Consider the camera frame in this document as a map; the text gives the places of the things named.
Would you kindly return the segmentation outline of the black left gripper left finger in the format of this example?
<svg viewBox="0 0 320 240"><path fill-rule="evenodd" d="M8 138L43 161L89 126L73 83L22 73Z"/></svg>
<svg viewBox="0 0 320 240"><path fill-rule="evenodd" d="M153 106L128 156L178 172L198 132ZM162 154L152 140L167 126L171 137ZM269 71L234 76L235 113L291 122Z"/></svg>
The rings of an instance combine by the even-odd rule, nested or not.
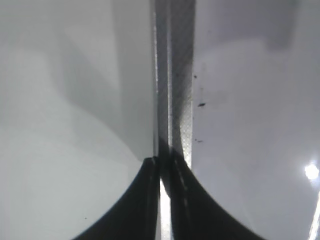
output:
<svg viewBox="0 0 320 240"><path fill-rule="evenodd" d="M160 161L143 160L121 198L76 240L154 240L160 195Z"/></svg>

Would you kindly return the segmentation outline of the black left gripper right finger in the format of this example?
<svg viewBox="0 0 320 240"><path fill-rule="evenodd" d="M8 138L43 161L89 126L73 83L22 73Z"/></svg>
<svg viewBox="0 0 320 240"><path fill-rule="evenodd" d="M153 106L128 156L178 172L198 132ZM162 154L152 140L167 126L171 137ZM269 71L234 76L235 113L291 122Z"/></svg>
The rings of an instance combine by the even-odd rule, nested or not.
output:
<svg viewBox="0 0 320 240"><path fill-rule="evenodd" d="M184 157L169 160L171 224L175 240L261 240L225 211L198 182Z"/></svg>

